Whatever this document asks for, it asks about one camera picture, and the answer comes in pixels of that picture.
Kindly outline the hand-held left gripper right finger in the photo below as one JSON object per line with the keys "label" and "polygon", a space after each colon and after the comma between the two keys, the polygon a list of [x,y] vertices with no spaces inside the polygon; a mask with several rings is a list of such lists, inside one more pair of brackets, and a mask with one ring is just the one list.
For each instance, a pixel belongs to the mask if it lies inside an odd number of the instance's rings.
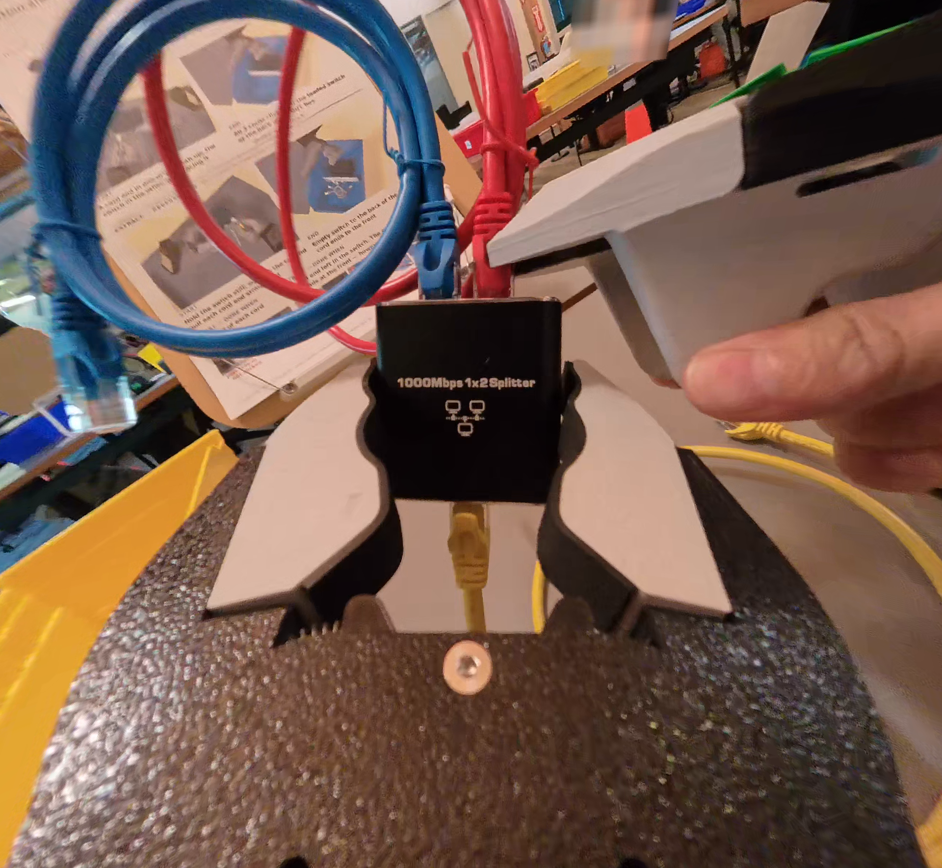
{"label": "hand-held left gripper right finger", "polygon": [[546,580],[600,631],[652,608],[733,611],[673,439],[586,361],[564,371],[559,468],[537,537]]}

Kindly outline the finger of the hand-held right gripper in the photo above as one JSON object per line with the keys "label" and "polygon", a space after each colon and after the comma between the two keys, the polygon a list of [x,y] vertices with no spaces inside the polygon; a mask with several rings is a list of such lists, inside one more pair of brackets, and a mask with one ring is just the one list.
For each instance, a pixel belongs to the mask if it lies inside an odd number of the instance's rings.
{"label": "finger of the hand-held right gripper", "polygon": [[487,244],[514,265],[624,234],[735,191],[745,173],[744,101],[725,101],[544,185]]}

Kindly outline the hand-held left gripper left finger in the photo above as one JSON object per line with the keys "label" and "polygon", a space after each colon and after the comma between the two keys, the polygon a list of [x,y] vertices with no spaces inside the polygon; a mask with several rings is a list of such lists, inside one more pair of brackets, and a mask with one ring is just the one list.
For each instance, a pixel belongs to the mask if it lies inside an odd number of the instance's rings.
{"label": "hand-held left gripper left finger", "polygon": [[283,606],[342,619],[347,603],[394,577],[404,544],[386,469],[366,443],[371,369],[345,368],[268,438],[209,615]]}

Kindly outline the green plastic bin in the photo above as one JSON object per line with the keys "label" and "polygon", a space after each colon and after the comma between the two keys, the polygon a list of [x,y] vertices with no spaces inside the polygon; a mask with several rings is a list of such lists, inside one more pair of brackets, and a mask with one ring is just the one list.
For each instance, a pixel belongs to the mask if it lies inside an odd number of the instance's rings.
{"label": "green plastic bin", "polygon": [[771,69],[766,70],[765,72],[759,74],[757,77],[755,77],[751,81],[748,81],[744,85],[741,85],[740,87],[736,88],[736,90],[734,90],[729,95],[717,100],[710,107],[713,108],[713,107],[722,105],[725,102],[737,99],[739,97],[750,96],[753,93],[768,86],[769,84],[777,82],[780,79],[783,79],[783,77],[789,75],[790,73],[793,73],[797,70],[805,69],[809,65],[812,65],[821,61],[829,60],[832,57],[835,57],[849,50],[854,50],[856,48],[862,47],[865,44],[873,40],[876,40],[889,33],[893,33],[897,31],[898,29],[901,29],[905,26],[910,26],[915,23],[916,23],[916,19],[912,19],[908,22],[905,22],[896,26],[890,26],[890,27],[875,31],[873,33],[862,35],[852,40],[848,40],[839,44],[831,45],[829,47],[818,48],[816,50],[811,50],[807,52],[807,54],[802,58],[802,60],[798,64],[796,64],[796,66],[793,68],[788,68],[785,66],[783,62],[780,62],[779,64],[771,67]]}

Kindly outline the black ethernet splitter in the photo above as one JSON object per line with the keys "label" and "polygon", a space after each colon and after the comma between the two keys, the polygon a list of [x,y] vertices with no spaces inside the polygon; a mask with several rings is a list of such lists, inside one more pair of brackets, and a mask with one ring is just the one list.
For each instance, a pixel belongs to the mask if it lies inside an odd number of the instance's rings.
{"label": "black ethernet splitter", "polygon": [[397,499],[545,503],[558,466],[561,304],[380,306],[368,448]]}

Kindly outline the yellow plastic bin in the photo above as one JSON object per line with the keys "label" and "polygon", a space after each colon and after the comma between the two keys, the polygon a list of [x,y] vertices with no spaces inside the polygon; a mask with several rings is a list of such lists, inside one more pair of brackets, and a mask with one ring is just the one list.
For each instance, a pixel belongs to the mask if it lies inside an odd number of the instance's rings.
{"label": "yellow plastic bin", "polygon": [[2,864],[88,651],[141,571],[236,462],[213,431],[2,573]]}

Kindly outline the person's right hand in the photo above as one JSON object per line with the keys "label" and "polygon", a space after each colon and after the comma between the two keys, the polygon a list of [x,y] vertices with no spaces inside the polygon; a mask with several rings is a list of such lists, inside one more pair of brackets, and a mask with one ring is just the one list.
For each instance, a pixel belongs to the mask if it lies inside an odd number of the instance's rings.
{"label": "person's right hand", "polygon": [[941,487],[941,286],[828,308],[701,350],[682,383],[701,413],[815,421],[838,467],[885,492]]}

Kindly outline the stack of yellow bins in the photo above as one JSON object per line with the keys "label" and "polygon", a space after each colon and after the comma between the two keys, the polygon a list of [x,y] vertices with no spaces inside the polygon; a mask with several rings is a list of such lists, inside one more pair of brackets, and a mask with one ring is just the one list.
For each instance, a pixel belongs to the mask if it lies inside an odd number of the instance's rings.
{"label": "stack of yellow bins", "polygon": [[536,86],[536,100],[541,114],[548,115],[559,110],[607,77],[608,64],[597,55],[587,55],[568,62]]}

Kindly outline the red plastic bin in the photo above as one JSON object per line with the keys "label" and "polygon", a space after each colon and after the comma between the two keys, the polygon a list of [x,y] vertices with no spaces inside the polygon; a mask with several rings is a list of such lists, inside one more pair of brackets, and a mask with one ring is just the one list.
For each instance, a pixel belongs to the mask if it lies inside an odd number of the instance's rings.
{"label": "red plastic bin", "polygon": [[[530,126],[536,123],[541,117],[542,110],[536,90],[531,89],[524,93],[525,123],[527,126]],[[466,158],[475,158],[481,154],[484,128],[483,122],[476,110],[468,114],[451,134]]]}

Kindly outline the blue plastic bin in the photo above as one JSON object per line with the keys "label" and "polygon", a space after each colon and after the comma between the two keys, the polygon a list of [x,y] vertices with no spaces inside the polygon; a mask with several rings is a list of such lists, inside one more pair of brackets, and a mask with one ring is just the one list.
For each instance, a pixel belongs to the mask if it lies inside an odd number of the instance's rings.
{"label": "blue plastic bin", "polygon": [[71,438],[67,413],[61,400],[46,408],[47,414],[26,416],[1,434],[1,466],[21,466]]}

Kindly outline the printed instruction sheet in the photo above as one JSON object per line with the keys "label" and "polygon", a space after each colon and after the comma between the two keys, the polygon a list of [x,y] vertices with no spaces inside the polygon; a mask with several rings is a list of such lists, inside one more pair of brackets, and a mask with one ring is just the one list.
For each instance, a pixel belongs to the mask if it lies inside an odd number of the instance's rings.
{"label": "printed instruction sheet", "polygon": [[[2,0],[2,107],[28,141],[42,61],[77,0]],[[170,45],[162,69],[171,130],[206,210],[237,248],[293,279],[276,191],[275,128],[288,30],[261,19],[212,23]],[[294,91],[290,200],[310,284],[327,290],[369,253],[394,210],[382,97],[343,51],[309,37]],[[134,79],[103,142],[95,187],[103,254],[156,319],[194,330],[248,327],[299,305],[258,286],[204,235],[173,190]],[[195,358],[235,419],[278,386],[350,355],[325,333],[265,356]]]}

